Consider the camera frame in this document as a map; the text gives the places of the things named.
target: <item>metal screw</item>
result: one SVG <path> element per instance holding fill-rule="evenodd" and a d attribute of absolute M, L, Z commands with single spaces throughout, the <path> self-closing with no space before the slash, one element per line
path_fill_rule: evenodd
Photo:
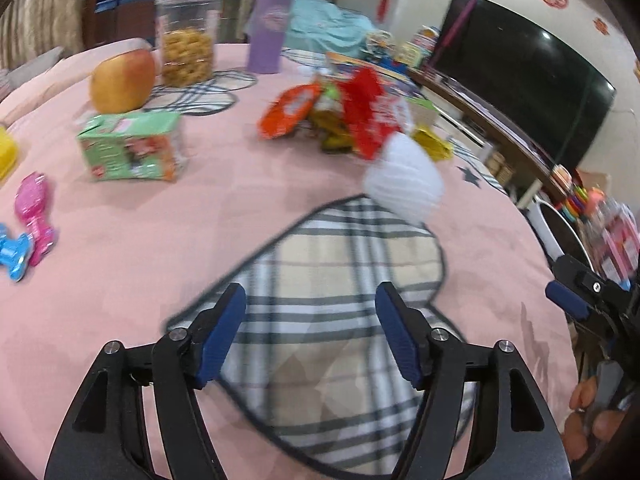
<path fill-rule="evenodd" d="M 182 341 L 185 337 L 187 337 L 186 328 L 174 328 L 169 332 L 169 339 L 171 341 Z"/>
<path fill-rule="evenodd" d="M 118 343 L 117 341 L 109 341 L 104 346 L 105 354 L 115 354 L 118 350 L 120 350 L 120 343 Z"/>
<path fill-rule="evenodd" d="M 507 341 L 506 339 L 498 342 L 498 348 L 507 354 L 510 354 L 516 349 L 513 343 L 511 341 Z"/>
<path fill-rule="evenodd" d="M 446 341 L 449 339 L 449 332 L 444 330 L 443 328 L 434 328 L 431 330 L 431 337 L 433 337 L 436 341 Z"/>

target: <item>box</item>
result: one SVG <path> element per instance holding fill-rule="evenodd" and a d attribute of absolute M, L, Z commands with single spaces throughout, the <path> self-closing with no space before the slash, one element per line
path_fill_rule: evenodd
<path fill-rule="evenodd" d="M 407 102 L 409 103 L 409 110 L 411 110 L 411 114 L 414 116 L 416 126 L 431 127 L 438 120 L 440 113 L 428 99 L 409 97 Z"/>
<path fill-rule="evenodd" d="M 90 119 L 78 135 L 97 180 L 175 180 L 186 165 L 176 112 L 130 112 Z"/>

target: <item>black gripper frame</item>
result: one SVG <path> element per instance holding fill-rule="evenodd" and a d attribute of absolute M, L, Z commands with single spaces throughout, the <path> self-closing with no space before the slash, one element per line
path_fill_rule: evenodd
<path fill-rule="evenodd" d="M 568 480 L 554 420 L 514 346 L 501 341 L 484 348 L 452 335 L 436 339 L 422 314 L 408 308 L 390 283 L 381 288 L 410 328 L 420 359 L 417 389 L 425 391 L 392 479 L 444 478 L 464 383 L 474 381 L 479 393 L 470 448 L 464 471 L 454 478 Z M 202 341 L 224 307 L 225 295 L 185 333 L 174 330 L 152 345 L 126 349 L 121 342 L 107 343 L 66 414 L 45 480 L 160 480 L 142 406 L 142 388 L 151 383 L 173 479 L 226 480 L 194 396 L 202 387 L 196 377 L 202 345 L 194 339 Z"/>
<path fill-rule="evenodd" d="M 582 298 L 591 309 L 579 324 L 604 344 L 613 341 L 609 357 L 617 361 L 626 378 L 640 382 L 640 284 L 627 292 L 611 280 L 604 280 L 572 256 L 560 256 L 553 264 L 557 282 Z"/>

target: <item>blue gripper pad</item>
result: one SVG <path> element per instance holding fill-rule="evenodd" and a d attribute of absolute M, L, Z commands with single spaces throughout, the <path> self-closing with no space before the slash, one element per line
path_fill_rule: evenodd
<path fill-rule="evenodd" d="M 220 376 L 226 354 L 246 311 L 246 293 L 238 283 L 229 285 L 216 306 L 198 314 L 191 324 L 191 347 L 199 367 L 194 375 L 199 387 Z"/>
<path fill-rule="evenodd" d="M 545 295 L 576 321 L 583 321 L 589 317 L 590 310 L 587 302 L 562 283 L 550 282 L 546 286 Z"/>
<path fill-rule="evenodd" d="M 398 301 L 401 303 L 401 308 L 407 308 L 391 283 L 381 283 L 378 286 L 376 314 L 385 333 L 386 342 L 389 343 L 402 377 L 409 381 L 414 388 L 418 388 L 422 379 L 418 347 L 405 326 L 398 312 L 398 307 L 394 304 Z"/>

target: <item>pink tablecloth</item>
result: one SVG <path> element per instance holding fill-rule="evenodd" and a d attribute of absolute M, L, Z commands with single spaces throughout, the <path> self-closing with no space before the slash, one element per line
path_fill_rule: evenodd
<path fill-rule="evenodd" d="M 246 46 L 222 45 L 220 68 L 242 66 Z M 361 191 L 362 163 L 327 156 L 308 139 L 265 142 L 255 123 L 283 90 L 306 81 L 294 63 L 235 92 L 239 102 L 182 127 L 191 160 L 176 184 L 92 182 L 72 118 L 88 102 L 80 82 L 12 128 L 20 166 L 0 188 L 0 221 L 14 234 L 13 196 L 32 171 L 55 183 L 51 220 L 60 240 L 14 285 L 0 269 L 0 432 L 41 478 L 60 423 L 102 345 L 157 340 L 162 322 L 296 219 Z M 506 196 L 465 182 L 440 163 L 446 193 L 428 219 L 447 260 L 435 304 L 475 344 L 508 338 L 534 372 L 556 421 L 577 382 L 564 315 L 544 297 L 542 250 Z M 151 391 L 146 392 L 151 407 Z M 317 474 L 284 456 L 242 419 L 217 386 L 199 397 L 231 480 Z M 147 410 L 157 472 L 168 475 Z M 459 470 L 464 449 L 454 453 Z"/>

